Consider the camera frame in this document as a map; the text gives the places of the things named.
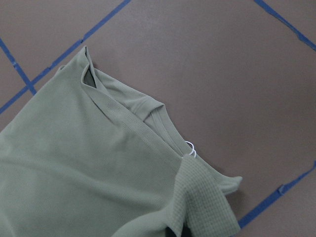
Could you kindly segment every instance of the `gray-green fabric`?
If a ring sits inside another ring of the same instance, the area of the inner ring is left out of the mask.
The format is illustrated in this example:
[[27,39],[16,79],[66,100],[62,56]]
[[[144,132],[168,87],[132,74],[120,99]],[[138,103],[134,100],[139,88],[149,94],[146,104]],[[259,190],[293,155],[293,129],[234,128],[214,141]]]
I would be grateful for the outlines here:
[[213,169],[165,104],[92,65],[84,46],[0,133],[1,237],[228,237],[225,195],[241,177]]

